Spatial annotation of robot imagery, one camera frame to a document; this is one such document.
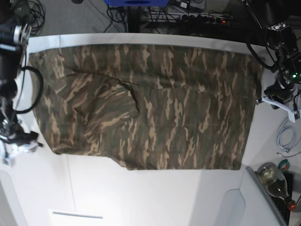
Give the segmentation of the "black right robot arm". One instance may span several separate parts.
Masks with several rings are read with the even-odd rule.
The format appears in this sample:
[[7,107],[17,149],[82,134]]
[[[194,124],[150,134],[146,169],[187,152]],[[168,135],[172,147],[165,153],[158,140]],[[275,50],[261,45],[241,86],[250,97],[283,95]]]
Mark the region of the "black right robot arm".
[[[38,146],[38,133],[26,133],[18,119],[38,104],[43,91],[43,77],[38,69],[27,66],[26,50],[31,35],[33,17],[27,0],[2,0],[0,2],[0,158],[12,165],[20,153],[33,153]],[[13,99],[17,95],[16,78],[19,73],[33,72],[39,90],[33,104],[18,111]]]

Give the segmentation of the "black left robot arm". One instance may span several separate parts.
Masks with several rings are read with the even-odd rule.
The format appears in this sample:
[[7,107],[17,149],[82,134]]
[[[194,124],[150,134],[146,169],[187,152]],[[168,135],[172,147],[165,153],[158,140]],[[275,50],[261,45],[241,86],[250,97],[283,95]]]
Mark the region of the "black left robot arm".
[[256,103],[265,102],[273,109],[283,109],[288,119],[296,122],[301,118],[301,107],[297,101],[301,94],[301,53],[295,33],[286,23],[289,9],[283,0],[245,0],[244,4],[259,25],[266,51],[275,52],[271,58],[273,65],[267,65],[251,47],[252,35],[246,39],[246,45],[256,60],[277,74],[274,84],[265,89],[264,96]]

